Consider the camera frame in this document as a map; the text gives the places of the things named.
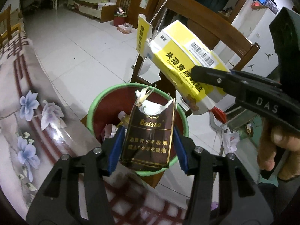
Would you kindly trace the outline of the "person's right hand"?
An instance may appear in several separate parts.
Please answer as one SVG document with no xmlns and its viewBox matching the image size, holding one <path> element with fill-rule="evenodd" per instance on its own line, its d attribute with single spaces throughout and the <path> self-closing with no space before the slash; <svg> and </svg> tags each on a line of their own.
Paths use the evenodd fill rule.
<svg viewBox="0 0 300 225">
<path fill-rule="evenodd" d="M 278 173 L 278 178 L 289 181 L 299 177 L 299 134 L 264 118 L 257 154 L 257 163 L 261 170 L 271 171 L 275 167 L 275 157 L 278 156 L 280 148 L 289 151 L 289 155 Z"/>
</svg>

